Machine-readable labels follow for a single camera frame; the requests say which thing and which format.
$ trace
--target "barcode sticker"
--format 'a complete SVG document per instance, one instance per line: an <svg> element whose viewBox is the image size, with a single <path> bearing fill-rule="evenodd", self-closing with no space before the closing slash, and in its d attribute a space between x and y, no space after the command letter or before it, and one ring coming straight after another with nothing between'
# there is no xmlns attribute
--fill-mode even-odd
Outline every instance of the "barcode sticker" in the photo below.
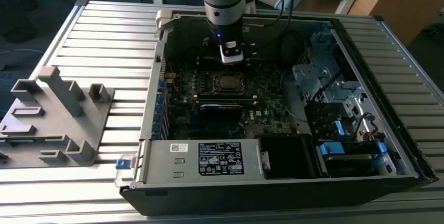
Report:
<svg viewBox="0 0 444 224"><path fill-rule="evenodd" d="M172 143L169 152L188 152L188 143Z"/></svg>

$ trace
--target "warning label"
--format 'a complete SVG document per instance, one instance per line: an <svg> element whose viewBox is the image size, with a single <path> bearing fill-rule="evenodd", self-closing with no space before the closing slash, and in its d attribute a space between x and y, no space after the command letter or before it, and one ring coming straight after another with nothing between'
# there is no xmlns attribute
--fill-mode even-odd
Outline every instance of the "warning label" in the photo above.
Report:
<svg viewBox="0 0 444 224"><path fill-rule="evenodd" d="M200 143L198 173L202 176L242 175L244 161L241 143Z"/></svg>

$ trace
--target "aluminum profile table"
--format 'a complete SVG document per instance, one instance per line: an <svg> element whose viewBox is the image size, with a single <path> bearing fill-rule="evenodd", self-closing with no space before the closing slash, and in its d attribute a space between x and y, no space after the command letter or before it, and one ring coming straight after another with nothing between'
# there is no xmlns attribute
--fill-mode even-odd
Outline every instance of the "aluminum profile table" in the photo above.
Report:
<svg viewBox="0 0 444 224"><path fill-rule="evenodd" d="M81 87L102 83L116 89L98 156L93 166L0 170L0 223L417 223L444 219L444 180L413 192L396 193L353 207L220 215L144 217L113 184L114 161L138 145L149 69L154 56L154 17L160 9L201 11L201 7L78 1L45 55L64 79ZM442 94L400 45L384 22L373 17L334 17L344 24L438 176L444 173ZM122 179L130 180L125 170Z"/></svg>

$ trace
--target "blue latch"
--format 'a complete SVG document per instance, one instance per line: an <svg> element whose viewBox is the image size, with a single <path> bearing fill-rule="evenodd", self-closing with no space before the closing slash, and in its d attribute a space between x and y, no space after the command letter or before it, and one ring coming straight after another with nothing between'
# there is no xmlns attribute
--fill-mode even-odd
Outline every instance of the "blue latch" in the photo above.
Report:
<svg viewBox="0 0 444 224"><path fill-rule="evenodd" d="M344 136L345 135L345 131L344 131L344 128L342 128L342 125L341 125L340 121L334 121L334 124L336 124L336 127L337 127L338 134L341 136Z"/></svg>
<svg viewBox="0 0 444 224"><path fill-rule="evenodd" d="M116 169L130 169L130 160L117 159Z"/></svg>
<svg viewBox="0 0 444 224"><path fill-rule="evenodd" d="M324 142L320 146L321 155L344 155L344 147L340 142Z"/></svg>
<svg viewBox="0 0 444 224"><path fill-rule="evenodd" d="M386 147L385 147L385 144L382 142L377 143L377 147L380 147L381 154L386 152Z"/></svg>

